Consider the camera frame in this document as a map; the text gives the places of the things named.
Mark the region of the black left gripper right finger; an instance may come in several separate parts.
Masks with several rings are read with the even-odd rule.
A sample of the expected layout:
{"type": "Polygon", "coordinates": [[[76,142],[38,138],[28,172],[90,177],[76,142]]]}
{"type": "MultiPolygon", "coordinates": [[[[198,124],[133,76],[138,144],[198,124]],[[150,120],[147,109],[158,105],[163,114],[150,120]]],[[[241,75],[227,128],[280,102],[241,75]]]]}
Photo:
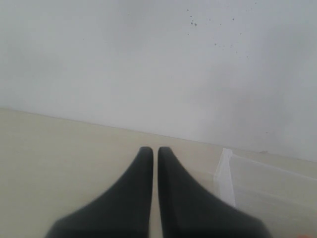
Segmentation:
{"type": "Polygon", "coordinates": [[[165,238],[269,238],[264,223],[202,187],[169,147],[158,150],[158,198],[165,238]]]}

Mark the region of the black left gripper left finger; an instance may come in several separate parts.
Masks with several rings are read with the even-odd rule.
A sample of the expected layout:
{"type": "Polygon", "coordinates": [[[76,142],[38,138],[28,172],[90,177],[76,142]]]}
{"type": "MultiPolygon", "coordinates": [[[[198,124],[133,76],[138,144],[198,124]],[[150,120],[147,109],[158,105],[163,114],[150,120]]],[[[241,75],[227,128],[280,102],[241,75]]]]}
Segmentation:
{"type": "Polygon", "coordinates": [[[141,147],[128,169],[100,197],[57,220],[48,238],[147,238],[154,157],[141,147]]]}

